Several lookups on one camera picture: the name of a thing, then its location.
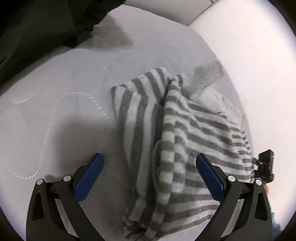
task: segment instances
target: dark fabric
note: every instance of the dark fabric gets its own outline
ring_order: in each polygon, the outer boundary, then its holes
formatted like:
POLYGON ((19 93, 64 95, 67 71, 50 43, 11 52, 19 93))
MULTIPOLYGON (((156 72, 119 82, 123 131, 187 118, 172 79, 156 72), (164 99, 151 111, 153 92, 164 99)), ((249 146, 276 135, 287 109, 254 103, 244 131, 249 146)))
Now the dark fabric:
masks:
POLYGON ((289 24, 296 36, 296 1, 295 0, 269 0, 289 24))
POLYGON ((20 0, 0 10, 0 86, 39 57, 89 38, 125 0, 20 0))

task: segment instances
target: white bed sheet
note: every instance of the white bed sheet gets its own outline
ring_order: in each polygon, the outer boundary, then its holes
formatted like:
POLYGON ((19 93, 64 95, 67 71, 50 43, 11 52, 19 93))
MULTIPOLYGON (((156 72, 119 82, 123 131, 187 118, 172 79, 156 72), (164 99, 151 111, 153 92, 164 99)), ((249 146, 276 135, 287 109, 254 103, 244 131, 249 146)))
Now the white bed sheet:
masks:
MULTIPOLYGON (((81 206, 105 240, 124 240, 121 215, 133 181, 115 127, 110 88, 153 68, 180 74, 214 59, 190 28, 122 5, 78 48, 57 49, 2 89, 0 205, 21 237, 36 180, 59 180, 100 152, 105 166, 81 206)), ((215 87, 242 110, 227 75, 215 87)), ((194 240, 204 227, 164 240, 194 240)))
POLYGON ((220 0, 190 25, 226 68, 256 155, 275 152, 269 201, 284 228, 296 209, 296 37, 267 0, 220 0))

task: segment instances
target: gray ribbed fabric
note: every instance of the gray ribbed fabric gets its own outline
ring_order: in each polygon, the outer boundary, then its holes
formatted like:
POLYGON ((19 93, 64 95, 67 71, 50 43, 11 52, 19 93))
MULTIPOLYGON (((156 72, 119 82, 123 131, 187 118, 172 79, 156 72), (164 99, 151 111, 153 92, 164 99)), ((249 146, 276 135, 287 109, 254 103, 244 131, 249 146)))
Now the gray ribbed fabric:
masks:
POLYGON ((253 180, 242 114, 208 86, 223 75, 214 61, 177 76, 154 69, 112 88, 126 160, 136 180, 123 215, 126 238, 156 240, 213 217, 219 203, 196 170, 199 153, 226 175, 253 180))

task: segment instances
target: gray striped cloth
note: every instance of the gray striped cloth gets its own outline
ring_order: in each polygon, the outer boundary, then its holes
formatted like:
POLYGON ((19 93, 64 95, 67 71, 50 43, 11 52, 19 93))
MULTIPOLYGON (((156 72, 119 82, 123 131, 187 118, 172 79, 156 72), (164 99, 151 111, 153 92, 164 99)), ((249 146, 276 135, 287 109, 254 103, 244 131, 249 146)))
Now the gray striped cloth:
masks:
POLYGON ((130 240, 157 240, 211 219, 212 199, 195 159, 204 153, 226 175, 253 181, 243 115, 211 84, 220 62, 172 76, 154 69, 112 88, 127 164, 135 179, 123 215, 130 240))

